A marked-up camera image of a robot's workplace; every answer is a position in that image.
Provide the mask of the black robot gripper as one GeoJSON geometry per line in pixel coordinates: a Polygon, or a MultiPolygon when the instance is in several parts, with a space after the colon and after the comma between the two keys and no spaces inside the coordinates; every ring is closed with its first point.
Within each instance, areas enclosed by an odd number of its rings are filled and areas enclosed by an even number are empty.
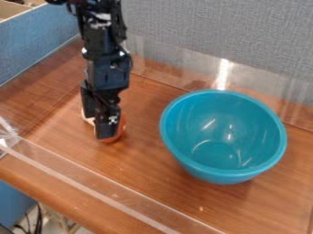
{"type": "Polygon", "coordinates": [[[120,124],[119,93],[129,86],[129,55],[88,61],[87,78],[80,83],[81,108],[93,119],[95,137],[103,140],[117,133],[120,124]]]}

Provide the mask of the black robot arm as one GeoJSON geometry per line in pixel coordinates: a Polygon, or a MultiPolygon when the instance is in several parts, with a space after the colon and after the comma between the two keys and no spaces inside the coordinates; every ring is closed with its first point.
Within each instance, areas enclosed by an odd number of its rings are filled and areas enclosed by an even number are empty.
{"type": "Polygon", "coordinates": [[[80,83],[81,117],[92,125],[99,141],[119,140],[124,128],[119,94],[129,86],[133,61],[121,42],[127,39],[120,0],[45,0],[65,5],[77,19],[87,60],[85,80],[80,83]]]}

